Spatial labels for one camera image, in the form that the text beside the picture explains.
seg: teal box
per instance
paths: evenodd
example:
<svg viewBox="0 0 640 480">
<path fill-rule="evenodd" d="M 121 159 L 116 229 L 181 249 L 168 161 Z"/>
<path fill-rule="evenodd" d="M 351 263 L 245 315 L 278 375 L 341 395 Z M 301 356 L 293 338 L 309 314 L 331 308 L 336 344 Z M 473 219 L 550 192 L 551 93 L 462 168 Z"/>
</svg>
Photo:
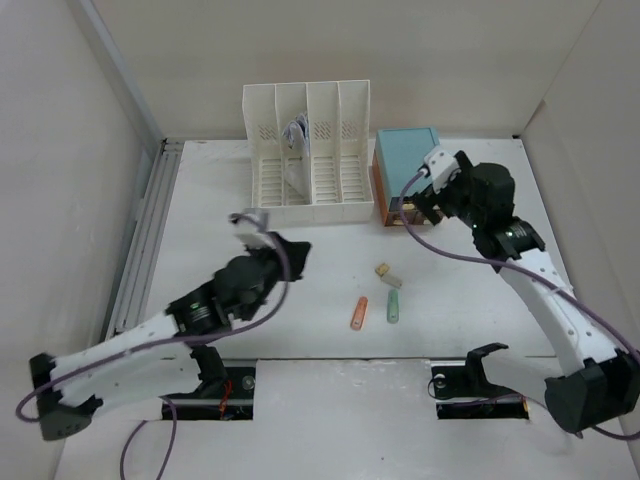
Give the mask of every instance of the teal box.
<svg viewBox="0 0 640 480">
<path fill-rule="evenodd" d="M 373 174 L 385 225 L 394 225 L 394 212 L 402 208 L 400 192 L 423 166 L 425 155 L 440 144 L 435 128 L 396 128 L 378 130 L 374 151 Z M 407 196 L 431 185 L 431 179 L 418 180 Z M 422 223 L 423 218 L 415 222 Z"/>
</svg>

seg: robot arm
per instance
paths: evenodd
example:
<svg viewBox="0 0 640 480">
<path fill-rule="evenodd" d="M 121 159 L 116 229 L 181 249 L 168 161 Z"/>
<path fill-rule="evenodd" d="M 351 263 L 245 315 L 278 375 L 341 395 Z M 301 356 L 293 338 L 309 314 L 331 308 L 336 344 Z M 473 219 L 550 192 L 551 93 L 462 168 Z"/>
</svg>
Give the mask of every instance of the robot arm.
<svg viewBox="0 0 640 480">
<path fill-rule="evenodd" d="M 43 353 L 30 360 L 37 389 L 114 354 L 131 352 L 37 395 L 38 422 L 45 440 L 73 435 L 94 416 L 127 403 L 174 393 L 206 396 L 220 388 L 227 375 L 214 347 L 163 341 L 231 334 L 232 320 L 251 320 L 276 283 L 284 280 L 280 258 L 264 235 L 246 230 L 244 223 L 237 223 L 236 228 L 247 254 L 233 258 L 212 280 L 172 302 L 164 312 L 83 352 L 55 358 Z M 311 244 L 287 242 L 275 232 L 269 235 L 284 250 L 290 281 L 302 278 Z M 147 342 L 160 344 L 136 350 Z"/>
<path fill-rule="evenodd" d="M 515 182 L 502 165 L 472 165 L 462 151 L 455 156 L 439 147 L 424 159 L 432 184 L 412 201 L 430 220 L 455 216 L 471 228 L 478 252 L 516 291 L 549 339 L 559 370 L 549 369 L 492 344 L 469 352 L 468 385 L 478 396 L 504 393 L 498 385 L 546 404 L 556 422 L 570 433 L 630 412 L 640 395 L 640 366 L 566 299 L 506 262 L 535 272 L 572 295 L 554 267 L 535 229 L 513 215 Z"/>
</svg>

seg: purple cable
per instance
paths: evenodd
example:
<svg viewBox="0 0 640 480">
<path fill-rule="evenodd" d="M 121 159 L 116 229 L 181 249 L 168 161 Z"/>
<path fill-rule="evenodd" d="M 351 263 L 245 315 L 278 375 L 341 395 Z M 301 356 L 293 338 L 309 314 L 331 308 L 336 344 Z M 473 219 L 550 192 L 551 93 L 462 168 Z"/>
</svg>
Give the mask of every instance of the purple cable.
<svg viewBox="0 0 640 480">
<path fill-rule="evenodd" d="M 175 403 L 169 400 L 167 397 L 161 397 L 162 401 L 169 405 L 171 409 L 171 438 L 169 439 L 169 446 L 167 447 L 167 453 L 164 455 L 164 460 L 162 460 L 162 465 L 160 466 L 160 471 L 158 472 L 158 476 L 156 480 L 160 480 L 162 475 L 164 475 L 164 470 L 167 468 L 167 463 L 169 462 L 169 457 L 171 457 L 171 451 L 173 450 L 173 444 L 176 441 L 176 432 L 178 430 L 178 410 L 176 409 Z M 122 453 L 120 454 L 120 480 L 127 480 L 124 474 L 124 460 L 127 456 L 127 450 L 129 450 L 129 446 L 133 441 L 133 438 L 138 434 L 138 432 L 147 424 L 148 420 L 141 421 L 136 428 L 133 429 L 129 438 L 124 444 L 122 448 Z"/>
<path fill-rule="evenodd" d="M 402 192 L 400 193 L 400 198 L 405 198 L 411 186 L 415 182 L 417 182 L 418 179 L 424 177 L 427 174 L 428 174 L 428 171 L 426 169 L 421 169 L 420 171 L 418 171 L 418 173 L 416 173 L 415 176 L 411 180 L 409 180 L 409 183 L 407 183 L 405 187 L 402 189 Z M 507 263 L 507 262 L 502 262 L 500 260 L 492 260 L 488 258 L 470 257 L 468 255 L 459 255 L 457 253 L 451 253 L 445 250 L 441 250 L 440 248 L 427 243 L 425 240 L 423 240 L 420 237 L 420 235 L 418 235 L 418 232 L 416 232 L 413 226 L 410 225 L 409 222 L 407 221 L 407 217 L 405 216 L 404 211 L 402 209 L 399 210 L 399 213 L 400 213 L 400 218 L 402 219 L 402 223 L 407 229 L 407 232 L 409 232 L 409 235 L 411 235 L 420 245 L 422 245 L 427 250 L 430 250 L 433 253 L 437 253 L 438 255 L 441 255 L 446 258 L 450 258 L 452 260 L 461 260 L 463 262 L 491 265 L 493 267 L 498 267 L 498 268 L 507 268 L 509 270 L 513 270 L 515 272 L 519 272 L 519 273 L 522 273 L 523 275 L 533 278 L 535 281 L 540 282 L 549 290 L 553 290 L 555 294 L 559 295 L 564 300 L 566 300 L 571 305 L 573 305 L 575 308 L 577 308 L 584 314 L 591 317 L 598 325 L 600 325 L 603 329 L 609 332 L 609 335 L 611 335 L 614 339 L 616 339 L 618 343 L 620 343 L 620 345 L 622 345 L 629 352 L 629 355 L 631 355 L 633 360 L 638 365 L 640 365 L 640 354 L 638 354 L 638 351 L 635 349 L 635 347 L 631 345 L 631 342 L 629 342 L 620 332 L 618 332 L 618 330 L 616 330 L 613 327 L 613 325 L 607 322 L 604 318 L 602 318 L 600 315 L 594 312 L 587 305 L 585 305 L 584 303 L 574 298 L 572 295 L 568 294 L 562 289 L 559 289 L 553 282 L 550 282 L 543 276 L 538 275 L 537 273 L 532 272 L 531 270 L 528 270 L 526 268 L 523 268 L 513 263 Z M 605 435 L 609 438 L 614 438 L 616 440 L 633 441 L 633 440 L 640 439 L 640 431 L 637 431 L 636 433 L 633 433 L 631 435 L 618 435 L 616 433 L 611 433 L 606 430 L 603 430 L 600 427 L 593 427 L 593 429 L 596 432 L 601 433 L 602 435 Z"/>
<path fill-rule="evenodd" d="M 219 340 L 221 338 L 224 337 L 230 337 L 232 335 L 238 335 L 240 333 L 243 332 L 247 332 L 249 330 L 252 330 L 256 327 L 259 327 L 260 325 L 262 325 L 263 323 L 265 323 L 267 320 L 270 320 L 271 318 L 273 318 L 275 316 L 276 313 L 278 313 L 278 311 L 280 310 L 280 308 L 282 307 L 282 305 L 284 304 L 284 301 L 287 297 L 287 293 L 289 292 L 289 282 L 291 281 L 291 265 L 289 263 L 289 258 L 287 257 L 287 253 L 285 252 L 284 248 L 282 247 L 282 245 L 280 244 L 280 242 L 278 241 L 277 237 L 269 232 L 266 232 L 266 227 L 264 225 L 262 225 L 260 222 L 256 221 L 255 219 L 253 219 L 252 217 L 245 215 L 245 214 L 233 214 L 229 217 L 229 219 L 232 222 L 237 222 L 237 221 L 246 221 L 251 223 L 252 225 L 254 225 L 256 228 L 258 228 L 261 232 L 265 233 L 270 239 L 271 242 L 273 243 L 273 247 L 276 251 L 276 254 L 278 255 L 278 258 L 280 259 L 280 263 L 282 264 L 282 272 L 283 272 L 283 277 L 284 277 L 284 286 L 282 288 L 282 293 L 280 294 L 280 298 L 278 299 L 278 302 L 276 303 L 276 305 L 273 307 L 273 309 L 267 313 L 264 317 L 260 318 L 259 320 L 255 320 L 254 322 L 251 322 L 250 324 L 244 326 L 244 327 L 240 327 L 238 329 L 235 330 L 231 330 L 229 332 L 223 332 L 223 333 L 212 333 L 210 335 L 202 335 L 202 336 L 190 336 L 190 337 L 172 337 L 172 338 L 165 338 L 162 340 L 155 340 L 153 342 L 147 342 L 147 343 L 143 343 L 140 345 L 137 345 L 129 350 L 123 351 L 123 352 L 119 352 L 116 353 L 114 355 L 110 355 L 106 358 L 103 358 L 102 360 L 98 360 L 96 362 L 90 363 L 88 365 L 85 365 L 84 367 L 80 367 L 76 370 L 73 370 L 72 372 L 66 373 L 64 375 L 61 375 L 60 377 L 51 380 L 43 385 L 40 385 L 38 388 L 34 389 L 31 393 L 29 393 L 27 396 L 25 396 L 22 400 L 20 400 L 20 402 L 18 403 L 18 405 L 16 406 L 16 410 L 15 410 L 15 414 L 16 417 L 18 417 L 20 420 L 22 420 L 23 422 L 27 422 L 27 423 L 37 423 L 39 421 L 39 418 L 37 417 L 28 417 L 23 413 L 24 407 L 27 405 L 27 403 L 29 403 L 32 399 L 36 398 L 38 395 L 40 395 L 41 393 L 45 392 L 46 390 L 53 388 L 63 382 L 66 382 L 67 380 L 70 380 L 71 378 L 77 377 L 78 375 L 82 375 L 83 373 L 86 373 L 90 370 L 93 370 L 94 368 L 98 368 L 98 367 L 102 367 L 108 363 L 114 362 L 115 360 L 119 360 L 127 355 L 130 355 L 132 353 L 136 353 L 136 352 L 140 352 L 142 350 L 148 350 L 150 348 L 154 348 L 154 347 L 158 347 L 160 345 L 167 345 L 170 343 L 184 343 L 186 345 L 189 346 L 195 346 L 195 345 L 206 345 L 209 344 L 211 342 L 214 342 L 216 340 Z M 158 475 L 158 477 L 156 478 L 156 480 L 159 480 L 164 472 L 164 469 L 167 465 L 167 462 L 169 461 L 169 456 L 171 455 L 171 450 L 173 449 L 173 442 L 175 440 L 175 434 L 176 434 L 176 429 L 177 429 L 177 422 L 178 422 L 178 415 L 177 415 L 177 411 L 175 411 L 175 405 L 168 399 L 168 398 L 164 398 L 163 400 L 169 405 L 169 407 L 171 408 L 172 411 L 172 416 L 173 416 L 173 430 L 171 433 L 171 442 L 169 443 L 169 448 L 167 450 L 167 453 L 165 455 L 165 459 L 162 462 L 162 468 L 160 470 L 160 473 Z M 146 423 L 146 421 L 141 422 L 135 429 L 134 431 L 131 433 L 131 435 L 129 436 L 129 439 L 127 440 L 127 442 L 125 443 L 124 449 L 122 451 L 122 455 L 120 457 L 120 477 L 122 479 L 124 479 L 124 470 L 123 470 L 123 465 L 124 465 L 124 457 L 126 454 L 127 449 L 129 448 L 129 445 L 131 444 L 131 441 L 133 440 L 133 437 L 140 431 L 140 429 L 144 426 L 144 424 Z"/>
<path fill-rule="evenodd" d="M 506 400 L 507 398 L 524 398 L 519 393 L 505 393 L 504 395 L 500 395 L 498 397 L 492 398 L 483 398 L 481 400 L 473 400 L 470 402 L 455 402 L 455 403 L 443 403 L 442 405 L 453 405 L 456 407 L 480 407 L 483 405 L 491 405 L 492 403 L 497 403 L 500 400 Z"/>
</svg>

